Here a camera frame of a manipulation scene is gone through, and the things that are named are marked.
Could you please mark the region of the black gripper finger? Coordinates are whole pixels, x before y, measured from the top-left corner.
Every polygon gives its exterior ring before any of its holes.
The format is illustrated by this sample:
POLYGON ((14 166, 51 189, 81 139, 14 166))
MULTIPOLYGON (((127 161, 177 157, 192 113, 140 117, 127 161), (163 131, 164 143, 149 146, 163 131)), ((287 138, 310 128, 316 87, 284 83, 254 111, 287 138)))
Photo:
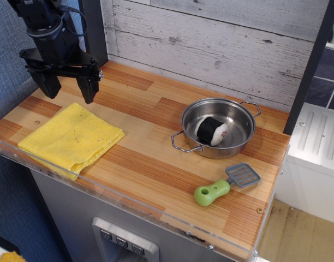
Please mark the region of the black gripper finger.
POLYGON ((28 70, 32 79, 42 92, 51 99, 54 99, 61 89, 61 84, 58 79, 58 73, 51 71, 35 72, 28 70))
POLYGON ((80 77, 76 80, 85 103, 91 104, 94 101, 95 95, 99 91, 99 80, 91 77, 80 77))

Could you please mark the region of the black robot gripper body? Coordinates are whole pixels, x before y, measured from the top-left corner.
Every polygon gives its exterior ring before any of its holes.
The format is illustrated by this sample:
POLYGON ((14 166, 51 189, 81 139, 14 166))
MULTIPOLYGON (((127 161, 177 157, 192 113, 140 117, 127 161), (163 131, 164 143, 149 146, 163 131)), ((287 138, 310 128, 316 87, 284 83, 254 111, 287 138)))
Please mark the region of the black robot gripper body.
POLYGON ((98 59, 81 49, 75 32, 64 27, 28 28, 26 32, 36 45, 19 53, 27 63, 29 72, 93 78, 94 81, 103 78, 98 59))

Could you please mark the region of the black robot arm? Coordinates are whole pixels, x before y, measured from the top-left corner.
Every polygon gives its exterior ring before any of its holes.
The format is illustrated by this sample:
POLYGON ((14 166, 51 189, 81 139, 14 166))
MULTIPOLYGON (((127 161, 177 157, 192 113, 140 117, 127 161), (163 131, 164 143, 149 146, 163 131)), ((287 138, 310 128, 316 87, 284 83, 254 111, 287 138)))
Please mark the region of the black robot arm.
POLYGON ((87 29, 78 33, 71 14, 81 12, 61 1, 9 1, 9 4, 23 18, 26 33, 35 43, 34 48, 21 50, 19 55, 42 92, 54 99, 61 89, 58 78, 75 78, 86 104, 92 103, 103 73, 98 59, 80 47, 80 37, 87 29))

